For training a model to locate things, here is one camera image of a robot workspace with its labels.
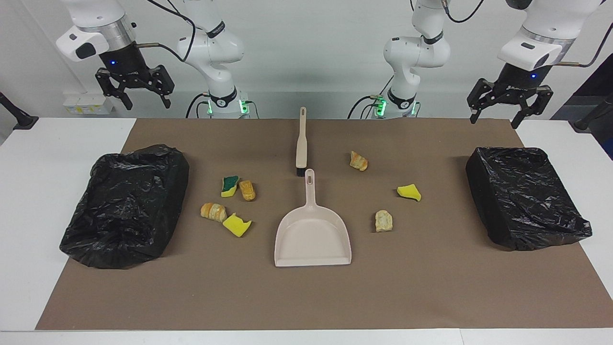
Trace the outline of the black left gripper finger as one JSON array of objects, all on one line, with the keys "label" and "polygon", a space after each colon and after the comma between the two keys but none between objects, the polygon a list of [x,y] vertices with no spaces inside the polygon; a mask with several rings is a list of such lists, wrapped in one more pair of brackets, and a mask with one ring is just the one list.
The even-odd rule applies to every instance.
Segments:
[{"label": "black left gripper finger", "polygon": [[516,93],[513,101],[520,106],[520,110],[511,121],[511,127],[513,129],[518,129],[521,122],[529,116],[541,115],[549,104],[550,98],[553,96],[553,91],[549,85],[531,88],[527,91],[518,91]]},{"label": "black left gripper finger", "polygon": [[484,109],[497,104],[499,97],[494,90],[495,86],[494,82],[480,78],[467,96],[467,105],[471,110],[469,118],[471,124],[478,121]]}]

